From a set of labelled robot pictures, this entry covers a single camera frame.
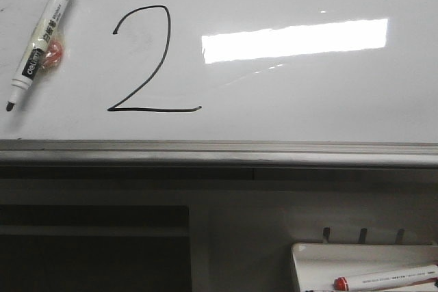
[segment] red marker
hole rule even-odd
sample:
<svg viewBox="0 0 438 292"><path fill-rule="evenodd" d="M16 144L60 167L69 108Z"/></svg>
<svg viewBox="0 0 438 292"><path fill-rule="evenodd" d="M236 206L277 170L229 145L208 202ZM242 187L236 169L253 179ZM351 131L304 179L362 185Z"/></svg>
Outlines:
<svg viewBox="0 0 438 292"><path fill-rule="evenodd" d="M371 291L423 282L438 278L438 265L410 267L365 275L339 277L334 286L339 291Z"/></svg>

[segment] metal frame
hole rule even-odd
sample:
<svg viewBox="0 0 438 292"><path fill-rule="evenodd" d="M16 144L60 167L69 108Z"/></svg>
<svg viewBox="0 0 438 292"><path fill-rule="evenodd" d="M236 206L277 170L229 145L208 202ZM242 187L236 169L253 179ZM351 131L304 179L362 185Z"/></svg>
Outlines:
<svg viewBox="0 0 438 292"><path fill-rule="evenodd" d="M438 167L438 144L0 140L0 165Z"/></svg>

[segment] whiteboard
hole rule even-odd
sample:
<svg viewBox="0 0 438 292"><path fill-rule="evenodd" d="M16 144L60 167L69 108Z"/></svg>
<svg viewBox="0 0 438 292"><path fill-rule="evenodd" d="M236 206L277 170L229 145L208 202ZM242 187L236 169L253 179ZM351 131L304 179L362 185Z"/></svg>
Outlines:
<svg viewBox="0 0 438 292"><path fill-rule="evenodd" d="M0 0L0 95L47 0ZM438 142L438 0L72 0L0 139ZM107 109L195 108L190 113Z"/></svg>

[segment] white surface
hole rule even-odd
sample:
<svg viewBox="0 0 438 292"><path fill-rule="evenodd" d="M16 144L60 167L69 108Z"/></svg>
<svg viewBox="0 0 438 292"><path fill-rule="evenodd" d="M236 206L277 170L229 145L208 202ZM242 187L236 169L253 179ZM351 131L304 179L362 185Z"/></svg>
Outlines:
<svg viewBox="0 0 438 292"><path fill-rule="evenodd" d="M4 106L46 2L0 0ZM66 58L57 72L36 78L27 102L0 115L0 139L438 142L437 2L72 0L63 18ZM162 10L141 11L117 36L112 31L129 11L155 4L172 15L168 57L124 105L203 108L189 114L109 113L156 67L166 17ZM312 53L307 55L291 55L300 53L300 44L290 40L298 49L279 52L282 57L211 64L203 57L205 36L363 20L387 20L384 47L331 50L333 36L325 36L328 44L318 49L327 52L309 51L319 36L302 42L301 53Z"/></svg>
<svg viewBox="0 0 438 292"><path fill-rule="evenodd" d="M429 245L351 245L297 243L292 268L300 291L331 290L340 276L370 274L400 266L429 264L438 259L438 247ZM438 291L433 282L386 291Z"/></svg>

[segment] handwritten number 2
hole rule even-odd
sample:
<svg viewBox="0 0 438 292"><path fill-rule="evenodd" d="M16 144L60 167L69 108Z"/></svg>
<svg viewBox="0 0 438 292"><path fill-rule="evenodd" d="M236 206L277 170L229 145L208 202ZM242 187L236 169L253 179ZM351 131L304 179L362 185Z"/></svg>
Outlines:
<svg viewBox="0 0 438 292"><path fill-rule="evenodd" d="M167 56L167 52L169 49L169 44L170 44L170 12L169 9L164 6L164 5L153 5L153 6L146 6L146 7L141 7L141 8L137 8L136 10L133 10L131 12L129 12L128 14L124 15L122 17L122 19L118 22L116 28L114 29L112 34L118 34L118 30L120 28L120 26L122 25L123 21L130 15L139 12L140 10L149 10L151 8L162 8L163 10L166 11L166 15L167 15L167 21L168 21L168 32L167 32L167 39L166 39L166 47L164 48L164 53L163 56L161 58L161 60L159 61L157 67L155 68L155 70L151 73L151 75L148 77L148 79L143 82L141 85L139 85L132 93L130 93L128 96L126 96L124 99L122 99L120 102L116 103L115 105L111 106L108 111L109 112L117 112L117 111L147 111L147 112L195 112L198 111L201 106L198 107L193 107L191 109L156 109L156 108L152 108L152 107L118 107L119 105L122 105L124 102L126 102L128 99L130 99L133 95L135 95L140 89L142 89L150 80L152 80L152 78L157 74L157 72L159 71L159 69L162 67L164 60L166 59Z"/></svg>

